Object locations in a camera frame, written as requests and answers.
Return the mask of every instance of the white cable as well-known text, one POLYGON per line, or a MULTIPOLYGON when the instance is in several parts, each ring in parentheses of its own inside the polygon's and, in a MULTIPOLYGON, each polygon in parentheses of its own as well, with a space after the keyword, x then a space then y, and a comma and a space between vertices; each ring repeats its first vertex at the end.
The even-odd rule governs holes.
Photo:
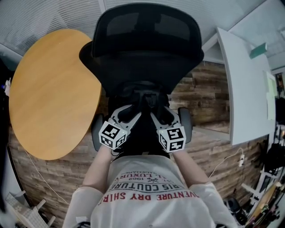
MULTIPOLYGON (((44 182, 50 187, 51 190, 53 190, 53 188, 46 182, 46 180, 44 179, 44 177, 43 177, 43 176, 40 174, 40 172, 38 171, 38 169, 37 169, 35 163, 33 162, 32 158, 31 158, 31 156, 28 154, 28 152, 27 152, 26 150, 25 150, 25 152, 27 153, 28 157, 31 159, 31 162, 33 163, 34 167, 36 168, 37 172, 38 172, 39 175, 42 177, 42 179, 44 180, 44 182)), ((60 195, 58 195, 58 194, 56 193, 56 191, 54 191, 54 193, 55 193, 59 198, 61 198, 64 202, 66 202, 66 200, 63 199, 60 195)))
POLYGON ((220 164, 222 164, 226 159, 228 159, 228 158, 230 158, 230 157, 232 157, 232 156, 235 156, 235 155, 240 151, 240 149, 241 149, 241 153, 242 153, 242 155, 243 155, 243 154, 244 154, 244 150, 240 147, 240 148, 236 151, 235 154, 233 154, 233 155, 231 155, 231 156, 228 156, 228 157, 226 157, 224 160, 222 160, 222 162, 219 163, 219 164, 214 168, 214 170, 213 170, 213 172, 211 173, 211 175, 209 176, 209 178, 213 175, 213 173, 215 172, 216 168, 217 168, 220 164))

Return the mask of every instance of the paper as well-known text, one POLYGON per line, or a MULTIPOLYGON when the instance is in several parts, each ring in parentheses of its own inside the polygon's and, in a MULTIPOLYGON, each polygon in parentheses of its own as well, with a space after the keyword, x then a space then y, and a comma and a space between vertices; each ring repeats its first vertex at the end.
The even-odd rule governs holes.
POLYGON ((268 83, 268 90, 269 93, 276 97, 277 94, 277 86, 276 86, 276 80, 275 77, 273 75, 271 75, 270 73, 266 72, 266 76, 267 76, 267 83, 268 83))
POLYGON ((266 93, 267 119, 275 120, 275 97, 271 93, 266 93))

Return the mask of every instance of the white t-shirt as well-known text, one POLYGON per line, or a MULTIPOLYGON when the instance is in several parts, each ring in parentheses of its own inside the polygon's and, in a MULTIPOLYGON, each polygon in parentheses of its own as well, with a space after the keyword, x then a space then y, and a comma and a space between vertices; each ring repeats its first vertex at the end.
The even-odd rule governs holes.
POLYGON ((78 188, 63 228, 237 228, 212 183, 187 189, 178 167, 159 155, 125 156, 111 163, 105 194, 78 188))

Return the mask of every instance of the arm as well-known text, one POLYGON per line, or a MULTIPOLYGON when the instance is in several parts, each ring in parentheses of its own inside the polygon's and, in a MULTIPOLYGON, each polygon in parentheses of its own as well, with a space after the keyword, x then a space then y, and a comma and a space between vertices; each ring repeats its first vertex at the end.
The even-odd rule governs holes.
POLYGON ((107 190, 107 178, 111 160, 111 149, 102 145, 89 167, 82 185, 93 187, 105 193, 107 190))
POLYGON ((94 208, 106 192, 111 159, 111 149, 101 146, 85 175, 83 187, 78 188, 72 195, 63 228, 77 225, 78 217, 85 217, 86 222, 90 222, 94 208))
POLYGON ((188 187, 210 182, 205 172, 186 151, 174 152, 173 157, 188 187))
POLYGON ((173 153, 178 168, 189 189, 195 192, 206 204, 215 224, 237 228, 237 224, 223 203, 215 186, 210 183, 205 172, 194 162, 186 151, 173 153))

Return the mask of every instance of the white desk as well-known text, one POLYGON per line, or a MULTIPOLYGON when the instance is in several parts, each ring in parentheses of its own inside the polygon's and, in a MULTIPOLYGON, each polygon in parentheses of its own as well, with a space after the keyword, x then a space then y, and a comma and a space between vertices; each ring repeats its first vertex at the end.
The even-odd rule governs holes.
POLYGON ((227 72, 230 98, 230 132, 194 127, 193 130, 231 141, 232 145, 274 132, 275 120, 267 118, 268 86, 263 71, 270 72, 267 57, 250 59, 252 47, 239 37, 217 29, 227 72))

